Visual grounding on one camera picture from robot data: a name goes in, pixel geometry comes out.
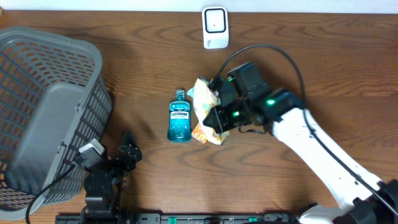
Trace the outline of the orange tissue pack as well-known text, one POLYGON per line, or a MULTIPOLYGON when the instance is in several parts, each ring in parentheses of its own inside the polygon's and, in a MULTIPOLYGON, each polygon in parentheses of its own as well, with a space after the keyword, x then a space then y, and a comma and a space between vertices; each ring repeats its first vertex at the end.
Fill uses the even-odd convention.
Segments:
POLYGON ((206 134, 202 128, 202 125, 198 123, 192 131, 192 137, 197 141, 205 144, 207 142, 206 134))

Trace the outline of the yellow snack bag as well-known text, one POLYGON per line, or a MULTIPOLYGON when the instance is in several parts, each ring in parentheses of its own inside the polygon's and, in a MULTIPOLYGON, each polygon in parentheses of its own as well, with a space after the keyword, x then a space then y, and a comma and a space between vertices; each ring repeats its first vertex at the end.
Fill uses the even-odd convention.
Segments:
POLYGON ((209 82, 203 78, 197 78, 194 84, 194 98, 193 109, 198 118, 198 122, 202 125, 202 128, 206 134, 207 142, 213 143, 215 145, 222 145, 226 138, 230 135, 229 131, 223 132, 221 134, 216 134, 213 128, 209 128, 203 125, 203 120, 208 115, 209 111, 214 106, 221 104, 221 100, 210 91, 208 88, 209 82))

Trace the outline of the blue Listerine mouthwash bottle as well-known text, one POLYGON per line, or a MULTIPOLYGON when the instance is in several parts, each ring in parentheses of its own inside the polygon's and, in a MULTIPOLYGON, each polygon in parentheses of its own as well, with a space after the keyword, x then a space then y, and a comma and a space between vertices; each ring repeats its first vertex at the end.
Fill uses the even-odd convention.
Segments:
POLYGON ((185 90, 175 91, 175 99, 169 104, 169 130, 167 139, 170 142, 188 142, 192 138, 191 105, 185 98, 185 90))

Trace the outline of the teal wet wipes pack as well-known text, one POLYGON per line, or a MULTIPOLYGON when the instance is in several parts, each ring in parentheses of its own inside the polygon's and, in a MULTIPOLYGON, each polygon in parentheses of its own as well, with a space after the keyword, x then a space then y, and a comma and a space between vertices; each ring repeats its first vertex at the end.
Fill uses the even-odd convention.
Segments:
POLYGON ((190 96, 191 98, 194 98, 194 90, 195 90, 194 87, 192 87, 191 89, 189 89, 189 90, 187 91, 187 95, 190 96))

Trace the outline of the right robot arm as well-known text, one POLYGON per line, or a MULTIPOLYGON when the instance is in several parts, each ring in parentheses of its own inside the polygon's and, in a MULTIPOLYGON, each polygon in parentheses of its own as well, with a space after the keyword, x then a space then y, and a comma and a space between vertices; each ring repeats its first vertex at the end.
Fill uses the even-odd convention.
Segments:
POLYGON ((274 90, 244 63, 209 84, 221 100, 203 120, 216 133, 253 124, 291 148, 330 191, 338 206, 314 204, 295 223, 397 223, 397 181, 384 183, 350 157, 315 121, 304 101, 274 90))

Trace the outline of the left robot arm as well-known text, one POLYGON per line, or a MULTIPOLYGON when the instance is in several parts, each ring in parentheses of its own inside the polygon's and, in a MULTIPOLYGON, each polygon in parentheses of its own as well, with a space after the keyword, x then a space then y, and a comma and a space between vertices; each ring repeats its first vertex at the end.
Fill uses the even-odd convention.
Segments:
POLYGON ((124 178, 136 168, 142 152, 130 131, 124 134, 118 150, 121 153, 110 159, 106 147, 96 139, 79 148, 81 166, 88 171, 80 223, 134 223, 134 215, 121 208, 121 193, 124 178))

